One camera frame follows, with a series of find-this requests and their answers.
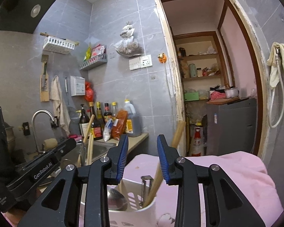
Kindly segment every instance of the metal ladle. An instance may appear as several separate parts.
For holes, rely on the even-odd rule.
[[[126,211],[127,200],[118,190],[107,187],[108,209],[115,211]]]

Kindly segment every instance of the large plastic jug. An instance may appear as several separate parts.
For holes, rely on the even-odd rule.
[[[133,104],[128,99],[125,100],[124,109],[128,112],[125,132],[129,137],[141,135],[140,118],[136,113]]]

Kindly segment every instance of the white hose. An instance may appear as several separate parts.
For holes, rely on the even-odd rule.
[[[270,109],[269,109],[269,117],[268,117],[269,126],[271,128],[276,128],[279,125],[279,123],[281,122],[281,119],[283,117],[283,114],[284,114],[284,85],[283,85],[283,80],[282,80],[282,76],[281,76],[281,69],[280,69],[280,65],[279,65],[278,53],[276,54],[276,65],[277,65],[278,75],[279,75],[279,78],[280,78],[280,83],[281,83],[281,88],[282,88],[283,104],[282,104],[281,115],[280,115],[278,121],[276,122],[276,124],[272,125],[271,113],[272,113],[272,109],[273,109],[273,100],[274,100],[274,95],[275,95],[275,91],[276,91],[276,88],[273,88],[273,93],[272,93],[271,102],[270,102]]]

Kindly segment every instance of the green box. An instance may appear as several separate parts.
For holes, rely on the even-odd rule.
[[[193,93],[185,93],[184,94],[185,101],[198,101],[199,100],[199,93],[193,92]]]

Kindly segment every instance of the red and white bottle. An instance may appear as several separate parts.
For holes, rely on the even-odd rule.
[[[201,156],[201,134],[200,134],[200,127],[195,128],[195,135],[193,138],[193,144],[190,145],[190,156]]]

